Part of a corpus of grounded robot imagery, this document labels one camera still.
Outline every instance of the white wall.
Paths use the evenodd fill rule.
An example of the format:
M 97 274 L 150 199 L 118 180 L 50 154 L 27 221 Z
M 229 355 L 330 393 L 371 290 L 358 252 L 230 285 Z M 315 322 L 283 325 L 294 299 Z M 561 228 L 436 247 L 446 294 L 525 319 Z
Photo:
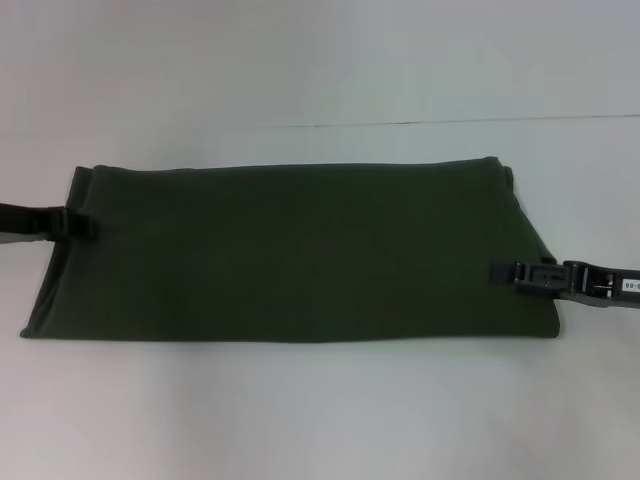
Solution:
M 573 118 L 640 114 L 638 13 L 621 0 L 5 0 L 0 201 L 60 204 L 76 165 L 498 155 L 559 259 L 640 269 L 640 118 Z M 309 125 L 328 126 L 290 128 Z M 559 304 L 553 341 L 21 340 L 50 252 L 0 248 L 0 478 L 640 471 L 638 311 Z

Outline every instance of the white surface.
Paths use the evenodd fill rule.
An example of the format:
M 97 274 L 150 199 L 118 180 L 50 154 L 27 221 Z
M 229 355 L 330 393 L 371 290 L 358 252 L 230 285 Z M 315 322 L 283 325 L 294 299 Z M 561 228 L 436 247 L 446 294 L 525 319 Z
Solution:
M 60 204 L 76 165 L 498 155 L 559 259 L 640 269 L 640 119 L 273 127 L 640 113 L 637 6 L 188 3 L 0 4 L 0 201 Z M 472 61 L 470 31 L 508 55 Z M 560 304 L 553 341 L 21 340 L 50 252 L 0 248 L 2 479 L 640 472 L 640 311 Z

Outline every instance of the olive green fabric bag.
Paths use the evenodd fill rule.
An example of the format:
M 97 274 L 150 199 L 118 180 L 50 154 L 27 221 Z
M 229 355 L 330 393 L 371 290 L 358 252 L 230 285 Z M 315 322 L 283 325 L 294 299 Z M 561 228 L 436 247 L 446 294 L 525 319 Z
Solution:
M 27 338 L 338 342 L 555 337 L 551 299 L 490 285 L 554 261 L 497 158 L 78 168 L 97 238 L 56 245 Z

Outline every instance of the white label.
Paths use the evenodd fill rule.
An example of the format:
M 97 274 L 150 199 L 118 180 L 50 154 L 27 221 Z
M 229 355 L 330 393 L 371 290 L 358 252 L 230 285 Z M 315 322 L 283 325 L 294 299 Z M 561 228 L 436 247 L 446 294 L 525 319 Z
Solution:
M 625 278 L 622 280 L 623 292 L 640 293 L 640 280 Z

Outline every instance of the white backdrop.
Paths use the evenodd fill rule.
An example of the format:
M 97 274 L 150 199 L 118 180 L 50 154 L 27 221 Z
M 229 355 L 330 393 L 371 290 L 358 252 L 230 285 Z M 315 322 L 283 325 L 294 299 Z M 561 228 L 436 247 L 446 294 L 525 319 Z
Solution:
M 76 165 L 497 155 L 559 259 L 640 269 L 640 119 L 567 118 L 640 113 L 640 9 L 599 3 L 4 1 L 0 201 L 61 204 Z M 551 341 L 21 340 L 50 253 L 0 248 L 0 478 L 640 471 L 639 311 L 559 303 Z

